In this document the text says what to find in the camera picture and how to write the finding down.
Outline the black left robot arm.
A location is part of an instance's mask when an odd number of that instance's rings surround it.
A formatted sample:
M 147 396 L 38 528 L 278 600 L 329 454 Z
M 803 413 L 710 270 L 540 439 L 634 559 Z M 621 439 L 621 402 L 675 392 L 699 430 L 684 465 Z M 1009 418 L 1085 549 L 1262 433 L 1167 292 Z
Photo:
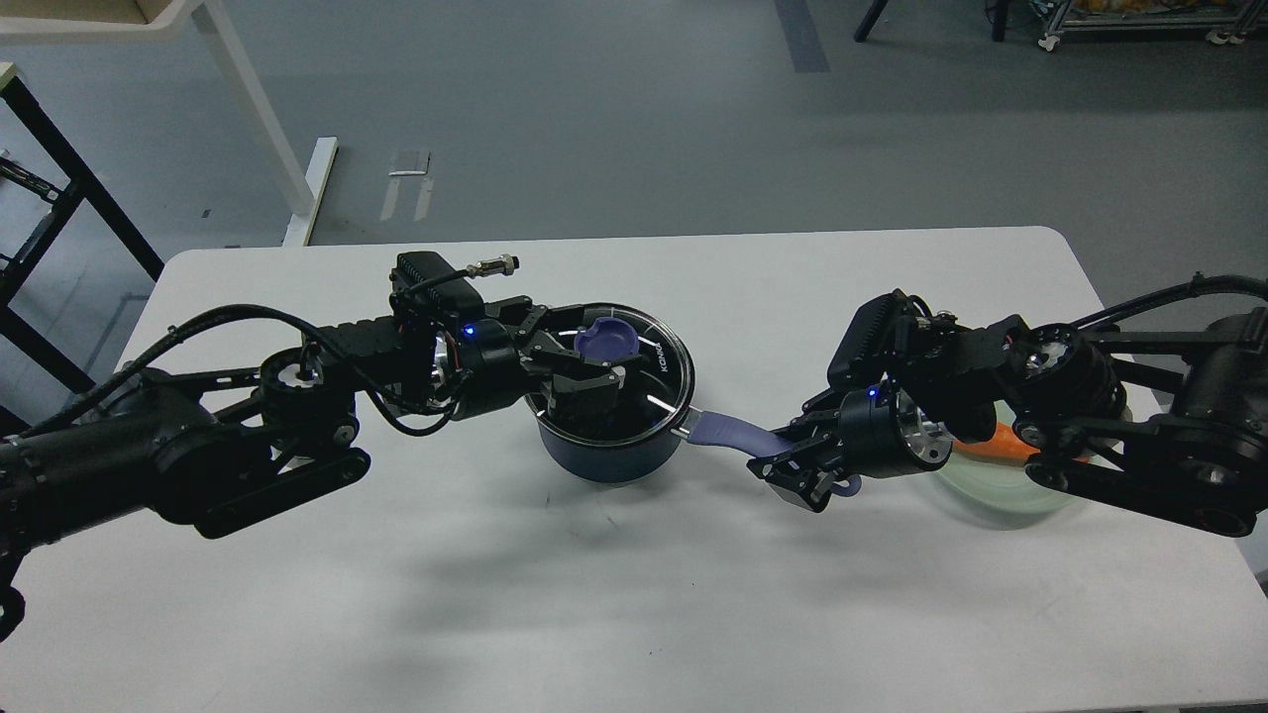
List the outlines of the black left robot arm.
M 62 412 L 3 436 L 3 636 L 27 618 L 15 587 L 30 551 L 131 515 L 158 514 L 218 539 L 355 483 L 370 458 L 355 398 L 399 434 L 506 409 L 533 392 L 607 412 L 637 345 L 567 348 L 552 334 L 582 321 L 525 296 L 429 299 L 397 292 L 392 313 L 330 329 L 259 304 L 209 310 Z M 295 329 L 298 348 L 257 368 L 172 374 L 172 348 L 249 320 Z

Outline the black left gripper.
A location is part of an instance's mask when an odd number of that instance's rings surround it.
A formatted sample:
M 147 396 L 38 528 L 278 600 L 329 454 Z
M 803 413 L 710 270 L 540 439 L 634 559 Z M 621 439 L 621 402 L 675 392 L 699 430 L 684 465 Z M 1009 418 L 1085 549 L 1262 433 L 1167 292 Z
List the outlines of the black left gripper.
M 516 296 L 484 303 L 484 320 L 436 334 L 432 396 L 448 402 L 454 421 L 521 398 L 559 426 L 598 422 L 616 412 L 624 384 L 618 369 L 630 364 L 630 349 L 588 345 L 576 351 L 555 337 L 533 337 L 549 312 L 552 307 Z

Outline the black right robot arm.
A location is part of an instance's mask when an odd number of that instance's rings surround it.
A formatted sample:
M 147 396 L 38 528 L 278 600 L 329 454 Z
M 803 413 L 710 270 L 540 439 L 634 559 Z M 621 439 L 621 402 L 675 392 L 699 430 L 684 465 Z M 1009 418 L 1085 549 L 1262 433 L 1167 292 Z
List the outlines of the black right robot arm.
M 827 388 L 747 466 L 819 513 L 864 477 L 933 472 L 956 444 L 992 442 L 998 403 L 1033 483 L 1249 535 L 1265 510 L 1265 280 L 1196 274 L 1070 322 L 987 329 L 891 291 L 857 310 Z

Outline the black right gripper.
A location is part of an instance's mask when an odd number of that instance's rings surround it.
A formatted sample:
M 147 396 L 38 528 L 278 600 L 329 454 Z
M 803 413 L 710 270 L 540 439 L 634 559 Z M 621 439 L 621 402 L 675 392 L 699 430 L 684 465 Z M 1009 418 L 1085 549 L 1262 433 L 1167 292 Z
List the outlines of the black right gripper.
M 943 422 L 924 415 L 896 384 L 870 384 L 860 391 L 824 389 L 801 403 L 801 414 L 773 429 L 790 447 L 843 447 L 852 472 L 872 478 L 933 472 L 954 450 Z M 823 513 L 833 499 L 853 497 L 853 474 L 792 457 L 747 461 L 747 469 L 780 499 L 809 513 Z

